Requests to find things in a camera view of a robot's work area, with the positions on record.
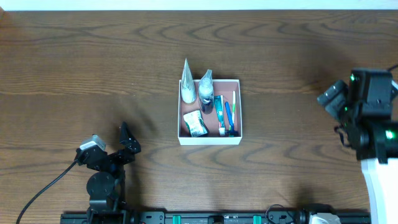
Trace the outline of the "green white packet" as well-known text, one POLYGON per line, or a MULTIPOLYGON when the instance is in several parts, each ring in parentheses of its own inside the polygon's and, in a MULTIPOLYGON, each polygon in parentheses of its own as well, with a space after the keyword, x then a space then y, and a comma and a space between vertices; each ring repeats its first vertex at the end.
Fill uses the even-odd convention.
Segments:
POLYGON ((196 110, 183 115, 184 122, 191 137, 197 138, 208 134, 201 111, 196 110))

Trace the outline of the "white Pantene tube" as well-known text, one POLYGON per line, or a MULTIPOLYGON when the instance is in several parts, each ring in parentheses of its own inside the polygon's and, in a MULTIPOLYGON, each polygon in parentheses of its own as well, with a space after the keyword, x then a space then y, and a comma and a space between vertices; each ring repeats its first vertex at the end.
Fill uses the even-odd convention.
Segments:
POLYGON ((185 59, 183 66, 180 94, 186 104, 192 104, 196 100, 195 83, 187 59, 185 59))

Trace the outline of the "clear spray bottle dark liquid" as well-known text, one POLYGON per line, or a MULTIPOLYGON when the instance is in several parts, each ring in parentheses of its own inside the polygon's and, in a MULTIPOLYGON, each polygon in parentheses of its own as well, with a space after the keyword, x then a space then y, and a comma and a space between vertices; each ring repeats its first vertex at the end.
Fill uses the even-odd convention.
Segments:
POLYGON ((208 69, 198 85, 200 109, 204 114, 210 114, 214 105, 214 88, 212 70, 208 69))

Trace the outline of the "green red toothpaste tube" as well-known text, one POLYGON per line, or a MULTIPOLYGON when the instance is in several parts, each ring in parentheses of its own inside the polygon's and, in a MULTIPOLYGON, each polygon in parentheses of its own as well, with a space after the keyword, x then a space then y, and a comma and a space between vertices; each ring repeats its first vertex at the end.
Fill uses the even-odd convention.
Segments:
POLYGON ((225 136, 225 123, 224 123, 224 103, 223 95, 218 95, 214 97, 215 109, 218 118, 218 131, 220 136, 225 136))

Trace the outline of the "green white toothbrush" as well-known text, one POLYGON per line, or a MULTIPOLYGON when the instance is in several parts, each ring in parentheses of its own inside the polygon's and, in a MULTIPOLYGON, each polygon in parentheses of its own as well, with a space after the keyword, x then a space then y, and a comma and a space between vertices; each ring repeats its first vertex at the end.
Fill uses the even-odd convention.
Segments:
POLYGON ((235 120, 235 110, 236 110, 236 92, 233 91, 232 109, 229 111, 229 134, 234 136, 236 131, 234 130, 234 120, 235 120))

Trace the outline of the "blue disposable razor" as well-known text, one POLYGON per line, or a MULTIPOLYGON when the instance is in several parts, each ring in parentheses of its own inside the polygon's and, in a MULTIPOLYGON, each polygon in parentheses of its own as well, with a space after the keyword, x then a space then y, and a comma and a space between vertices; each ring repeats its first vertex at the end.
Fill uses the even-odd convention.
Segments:
POLYGON ((229 130, 227 131, 229 137, 238 137, 238 132, 234 130, 234 110, 236 107, 236 100, 233 100, 232 109, 229 107, 229 103, 226 101, 224 103, 224 107, 226 109, 226 114, 229 122, 229 130))

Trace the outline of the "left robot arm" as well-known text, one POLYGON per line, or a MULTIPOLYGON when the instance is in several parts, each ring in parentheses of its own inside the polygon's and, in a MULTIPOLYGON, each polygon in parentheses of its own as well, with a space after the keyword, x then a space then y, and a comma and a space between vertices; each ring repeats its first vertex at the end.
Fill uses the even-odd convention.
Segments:
POLYGON ((134 223, 135 214, 126 205, 124 166, 135 161, 141 146, 127 123, 119 130, 123 148, 114 153, 107 153, 105 142, 95 134, 76 150, 75 162, 96 171, 86 184, 90 196, 87 223, 134 223))

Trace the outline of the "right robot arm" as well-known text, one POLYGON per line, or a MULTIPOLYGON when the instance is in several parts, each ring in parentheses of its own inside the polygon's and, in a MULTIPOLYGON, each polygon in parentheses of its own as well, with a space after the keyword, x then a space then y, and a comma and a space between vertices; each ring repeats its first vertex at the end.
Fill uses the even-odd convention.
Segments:
POLYGON ((354 68, 317 98, 339 123, 334 131, 356 152, 365 178, 371 223, 397 223, 397 82, 392 70, 354 68))

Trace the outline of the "white box with pink interior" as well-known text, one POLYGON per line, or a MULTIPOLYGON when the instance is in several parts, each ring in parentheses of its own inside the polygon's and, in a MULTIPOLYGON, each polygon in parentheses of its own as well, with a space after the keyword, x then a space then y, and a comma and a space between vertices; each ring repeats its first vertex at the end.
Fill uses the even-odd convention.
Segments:
POLYGON ((232 108, 233 91, 236 92, 236 110, 234 120, 234 130, 238 132, 238 137, 220 136, 218 131, 218 118, 216 110, 210 114, 202 114, 208 134, 203 137, 191 137, 189 130, 184 122, 183 115, 200 109, 199 101, 186 104, 182 101, 181 94, 178 94, 178 113, 177 113, 177 137, 181 145, 238 145, 243 138, 242 126, 242 106, 240 81, 237 79, 216 79, 213 80, 215 95, 223 95, 232 108))

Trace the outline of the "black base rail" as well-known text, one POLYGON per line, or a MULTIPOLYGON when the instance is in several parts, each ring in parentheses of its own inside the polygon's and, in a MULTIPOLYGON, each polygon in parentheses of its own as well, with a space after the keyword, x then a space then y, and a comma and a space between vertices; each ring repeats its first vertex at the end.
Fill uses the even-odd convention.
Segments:
POLYGON ((304 211, 270 210, 266 213, 176 213, 122 212, 120 214, 65 213, 60 224, 304 224, 310 215, 304 211))

